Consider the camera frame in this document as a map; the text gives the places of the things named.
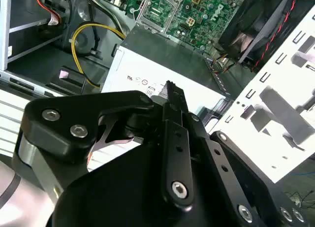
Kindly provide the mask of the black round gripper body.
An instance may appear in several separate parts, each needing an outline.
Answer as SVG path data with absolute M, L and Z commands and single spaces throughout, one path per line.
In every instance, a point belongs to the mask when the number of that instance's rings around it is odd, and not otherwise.
M 191 161 L 193 207 L 183 212 L 161 192 L 162 152 L 155 142 L 134 148 L 74 181 L 52 217 L 55 227 L 235 227 L 212 171 Z

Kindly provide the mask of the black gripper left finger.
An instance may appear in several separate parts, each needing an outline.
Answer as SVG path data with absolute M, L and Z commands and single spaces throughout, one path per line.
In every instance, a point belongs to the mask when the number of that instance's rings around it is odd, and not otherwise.
M 128 151 L 155 142 L 162 152 L 162 197 L 179 210 L 193 206 L 187 104 L 182 89 L 167 81 L 160 105 L 140 91 L 44 98 L 27 104 L 22 139 L 42 155 L 65 190 L 79 178 Z

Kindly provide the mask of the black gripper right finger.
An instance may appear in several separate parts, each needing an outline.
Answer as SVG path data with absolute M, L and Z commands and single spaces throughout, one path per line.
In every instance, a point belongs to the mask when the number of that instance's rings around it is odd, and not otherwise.
M 189 131 L 201 159 L 215 174 L 230 227 L 306 227 L 308 221 L 289 198 L 224 133 L 208 135 L 188 114 Z

